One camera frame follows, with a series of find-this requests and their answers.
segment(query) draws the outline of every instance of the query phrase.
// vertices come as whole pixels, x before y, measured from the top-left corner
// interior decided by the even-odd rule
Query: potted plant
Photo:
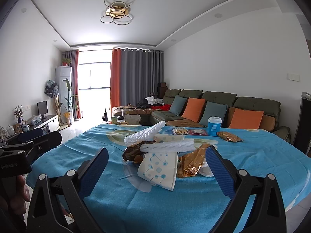
[[[68,64],[71,63],[71,59],[63,58],[62,63],[63,63],[63,66],[67,66]]]
[[[71,85],[70,85],[70,83],[69,83],[68,78],[66,78],[66,85],[67,85],[67,88],[68,88],[68,98],[65,97],[65,96],[64,96],[64,97],[65,97],[65,99],[66,99],[66,101],[67,101],[67,104],[66,104],[66,106],[65,106],[63,103],[60,103],[60,104],[58,105],[58,108],[59,108],[59,110],[60,110],[61,106],[64,106],[64,107],[65,107],[66,112],[64,113],[64,117],[65,117],[66,120],[67,120],[67,125],[70,126],[71,124],[70,124],[69,118],[70,118],[70,114],[71,114],[72,109],[73,109],[73,97],[75,97],[75,98],[78,100],[78,95],[70,95]],[[75,107],[77,110],[79,110],[77,104],[74,104],[74,107]]]
[[[15,106],[15,111],[14,111],[14,115],[17,118],[17,122],[21,123],[21,117],[23,116],[23,106]]]

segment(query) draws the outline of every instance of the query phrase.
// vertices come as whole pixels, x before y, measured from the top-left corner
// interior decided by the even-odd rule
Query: floor
[[[86,119],[86,118],[83,118],[79,121],[74,122],[70,127],[65,128],[60,131],[63,137],[62,143],[74,138],[75,136],[101,123],[102,123],[102,120],[91,120],[91,119]],[[31,197],[33,190],[31,187],[28,187],[28,188],[29,188],[30,197]],[[25,222],[27,222],[29,203],[26,204],[26,207],[27,207],[27,211],[26,211],[26,214],[24,215]],[[311,193],[306,198],[304,198],[299,204],[297,204],[292,209],[286,212],[287,233],[293,233],[295,231],[295,229],[301,223],[302,219],[307,214],[310,207],[311,207]],[[68,224],[74,221],[69,216],[65,216],[65,217],[67,219]]]

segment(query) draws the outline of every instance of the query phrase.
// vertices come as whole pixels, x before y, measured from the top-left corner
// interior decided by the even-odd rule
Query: orange pillow
[[[200,120],[204,104],[205,99],[189,98],[182,117],[197,123]]]
[[[235,109],[229,128],[258,129],[263,111]]]

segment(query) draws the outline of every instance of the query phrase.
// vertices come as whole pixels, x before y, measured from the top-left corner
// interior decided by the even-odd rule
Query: white drawer
[[[59,129],[58,118],[55,118],[53,121],[49,122],[49,129],[50,129],[50,132],[53,132]]]

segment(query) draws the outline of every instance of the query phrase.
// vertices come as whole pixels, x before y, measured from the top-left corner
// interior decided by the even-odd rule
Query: blue gripper pad
[[[213,146],[206,149],[205,158],[223,194],[232,200],[235,195],[235,179],[226,168],[224,159]]]
[[[79,197],[83,200],[93,191],[97,181],[108,164],[109,154],[106,148],[101,148],[99,152],[90,160],[86,167],[78,176],[79,180]]]

